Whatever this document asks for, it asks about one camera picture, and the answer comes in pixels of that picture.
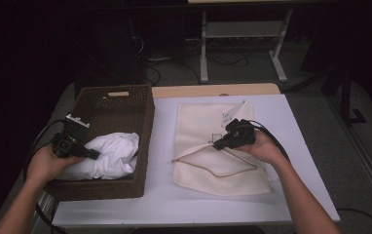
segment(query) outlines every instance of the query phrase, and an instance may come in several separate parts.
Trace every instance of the wicker basket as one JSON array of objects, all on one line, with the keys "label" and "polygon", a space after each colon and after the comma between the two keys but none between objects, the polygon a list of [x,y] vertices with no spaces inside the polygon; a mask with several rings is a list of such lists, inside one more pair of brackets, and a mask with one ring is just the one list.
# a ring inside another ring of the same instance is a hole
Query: wicker basket
[{"label": "wicker basket", "polygon": [[144,194],[155,105],[150,86],[83,89],[71,115],[90,123],[83,144],[116,132],[140,137],[133,175],[120,179],[53,180],[45,190],[59,201],[136,198]]}]

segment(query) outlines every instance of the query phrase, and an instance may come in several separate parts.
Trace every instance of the canvas bag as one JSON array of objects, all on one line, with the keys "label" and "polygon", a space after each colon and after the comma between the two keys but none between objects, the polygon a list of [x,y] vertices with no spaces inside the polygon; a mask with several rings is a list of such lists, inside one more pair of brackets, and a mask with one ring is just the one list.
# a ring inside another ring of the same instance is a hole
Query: canvas bag
[{"label": "canvas bag", "polygon": [[[253,156],[229,148],[216,150],[212,143],[227,132],[222,113],[235,104],[180,103],[177,109],[173,180],[180,186],[219,196],[271,192],[264,164]],[[253,120],[251,103],[232,116]]]}]

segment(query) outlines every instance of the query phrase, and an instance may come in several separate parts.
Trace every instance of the white cloth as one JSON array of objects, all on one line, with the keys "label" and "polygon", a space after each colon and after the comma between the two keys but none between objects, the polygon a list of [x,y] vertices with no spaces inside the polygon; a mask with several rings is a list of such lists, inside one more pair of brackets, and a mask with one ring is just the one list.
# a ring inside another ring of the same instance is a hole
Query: white cloth
[{"label": "white cloth", "polygon": [[115,179],[132,174],[137,157],[138,134],[115,133],[98,136],[88,142],[88,149],[100,152],[97,160],[84,161],[66,168],[57,179]]},{"label": "white cloth", "polygon": [[[173,179],[180,186],[220,196],[271,192],[262,162],[253,156],[225,148],[216,150],[212,142],[225,136],[222,113],[236,104],[178,105]],[[253,120],[250,103],[235,116]]]}]

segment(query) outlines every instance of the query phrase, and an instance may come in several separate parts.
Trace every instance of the white table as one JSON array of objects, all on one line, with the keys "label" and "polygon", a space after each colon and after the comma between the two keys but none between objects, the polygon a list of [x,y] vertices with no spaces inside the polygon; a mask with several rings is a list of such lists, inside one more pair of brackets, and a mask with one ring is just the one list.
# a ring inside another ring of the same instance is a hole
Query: white table
[{"label": "white table", "polygon": [[180,187],[173,182],[174,130],[177,104],[253,104],[256,121],[273,133],[291,163],[331,218],[340,220],[284,95],[155,98],[155,119],[149,147],[145,194],[141,198],[61,202],[54,225],[62,227],[186,226],[290,222],[278,176],[266,169],[272,193],[219,197]]}]

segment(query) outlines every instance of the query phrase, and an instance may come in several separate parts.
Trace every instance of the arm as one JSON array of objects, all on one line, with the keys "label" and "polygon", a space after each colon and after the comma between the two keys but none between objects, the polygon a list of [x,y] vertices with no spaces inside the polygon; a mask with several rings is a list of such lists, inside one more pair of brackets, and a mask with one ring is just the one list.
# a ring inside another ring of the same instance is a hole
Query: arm
[{"label": "arm", "polygon": [[274,143],[260,131],[255,131],[255,134],[254,144],[237,149],[271,164],[277,171],[297,233],[340,233],[328,213]]},{"label": "arm", "polygon": [[28,167],[24,186],[0,220],[0,233],[30,233],[35,204],[46,183],[66,167],[82,160],[77,157],[57,158],[51,146],[38,150]]}]

